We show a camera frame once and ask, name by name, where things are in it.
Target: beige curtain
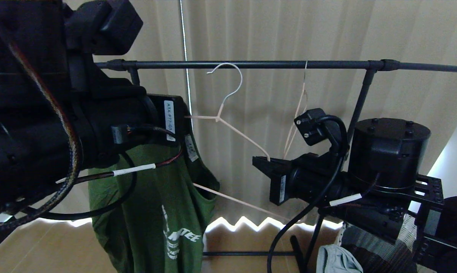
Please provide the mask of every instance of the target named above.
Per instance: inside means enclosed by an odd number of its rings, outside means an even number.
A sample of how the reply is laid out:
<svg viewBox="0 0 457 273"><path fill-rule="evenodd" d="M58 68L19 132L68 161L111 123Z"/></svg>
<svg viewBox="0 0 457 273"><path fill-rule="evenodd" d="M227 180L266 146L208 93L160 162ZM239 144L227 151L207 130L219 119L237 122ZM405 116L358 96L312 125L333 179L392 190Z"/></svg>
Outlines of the beige curtain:
<svg viewBox="0 0 457 273"><path fill-rule="evenodd" d="M67 1L76 8L83 1ZM126 60L183 60L178 1L131 1L144 21ZM184 1L188 60L379 60L457 64L457 0L393 1ZM101 57L99 61L119 57ZM282 157L296 109L303 70L243 70L242 89L228 99L223 118ZM128 77L109 71L110 76ZM364 71L308 70L308 106L341 116L348 125ZM140 71L150 93L187 99L185 71ZM190 70L193 114L215 115L223 97L239 84L236 71L212 75ZM428 126L432 136L420 173L427 173L457 125L457 73L379 72L361 118L411 119ZM261 152L214 121L194 121L196 141L206 165L221 181L221 191L292 217L305 203L269 202L268 178L251 166ZM299 135L289 159L305 152L322 154L329 145L305 145ZM218 216L235 223L240 216L259 224L267 215L222 198Z"/></svg>

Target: green tank top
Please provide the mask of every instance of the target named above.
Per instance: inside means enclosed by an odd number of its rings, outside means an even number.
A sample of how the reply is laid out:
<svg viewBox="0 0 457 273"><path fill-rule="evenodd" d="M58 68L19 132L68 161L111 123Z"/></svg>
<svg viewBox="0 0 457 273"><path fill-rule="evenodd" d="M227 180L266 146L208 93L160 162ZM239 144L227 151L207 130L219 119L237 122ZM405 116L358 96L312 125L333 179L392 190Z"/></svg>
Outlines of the green tank top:
<svg viewBox="0 0 457 273"><path fill-rule="evenodd" d="M177 147L142 145L127 153L136 166L173 157ZM124 159L109 169L129 168ZM88 185L90 209L116 200L129 188L131 175ZM100 245L119 273L196 273L201 271L203 233L211 219L215 196L193 183L218 190L220 184L204 166L192 135L186 135L183 157L168 166L138 172L131 197L113 211L93 219Z"/></svg>

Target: light blue fabric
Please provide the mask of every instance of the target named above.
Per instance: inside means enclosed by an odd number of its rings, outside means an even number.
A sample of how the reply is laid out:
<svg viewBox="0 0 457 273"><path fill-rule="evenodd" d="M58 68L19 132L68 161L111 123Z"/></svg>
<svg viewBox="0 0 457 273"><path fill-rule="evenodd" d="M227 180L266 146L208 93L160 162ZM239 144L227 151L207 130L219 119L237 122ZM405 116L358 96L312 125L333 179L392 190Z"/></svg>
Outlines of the light blue fabric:
<svg viewBox="0 0 457 273"><path fill-rule="evenodd" d="M363 268L348 250L330 244L318 251L316 273L363 273Z"/></svg>

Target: white hanger hook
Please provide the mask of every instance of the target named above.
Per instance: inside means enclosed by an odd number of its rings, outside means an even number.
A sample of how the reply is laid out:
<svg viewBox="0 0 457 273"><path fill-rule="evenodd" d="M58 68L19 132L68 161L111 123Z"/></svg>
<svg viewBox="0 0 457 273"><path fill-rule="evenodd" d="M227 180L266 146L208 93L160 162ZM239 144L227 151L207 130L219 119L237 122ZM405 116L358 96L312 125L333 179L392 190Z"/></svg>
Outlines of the white hanger hook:
<svg viewBox="0 0 457 273"><path fill-rule="evenodd" d="M239 72L240 74L240 84L239 86L236 88L235 91L233 91L232 93L226 95L226 97L223 99L223 101L221 102L222 104L225 104L225 101L228 99L228 97L230 97L231 95L237 93L240 89L240 87L242 87L242 83L243 83L243 75L242 75L242 71L240 71L240 68L238 66L236 66L235 64L232 64L232 63L222 63L222 64L218 64L212 71L210 72L207 72L206 74L211 74L213 72L215 72L219 67L221 66L224 66L225 64L229 65L229 66L232 66L232 67L235 67L235 69L237 69L237 71Z"/></svg>

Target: floor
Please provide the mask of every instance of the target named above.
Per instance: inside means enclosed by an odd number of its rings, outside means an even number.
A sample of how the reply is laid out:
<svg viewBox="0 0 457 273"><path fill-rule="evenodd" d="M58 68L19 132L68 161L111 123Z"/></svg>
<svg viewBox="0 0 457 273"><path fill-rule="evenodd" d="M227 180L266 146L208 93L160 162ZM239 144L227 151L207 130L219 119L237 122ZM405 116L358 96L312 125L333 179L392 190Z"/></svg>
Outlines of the floor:
<svg viewBox="0 0 457 273"><path fill-rule="evenodd" d="M284 235L277 251L292 251L289 238L296 235L303 251L311 239L311 228L295 226ZM279 228L264 225L258 232L242 223L235 232L218 225L206 234L208 251L267 251ZM334 242L337 230L324 226L318 245ZM315 255L310 262L315 264ZM205 257L203 273L265 272L264 256ZM277 256L274 273L297 272L294 257ZM0 245L0 273L115 273L107 254L98 244L91 223L78 227L68 222L36 220L15 230Z"/></svg>

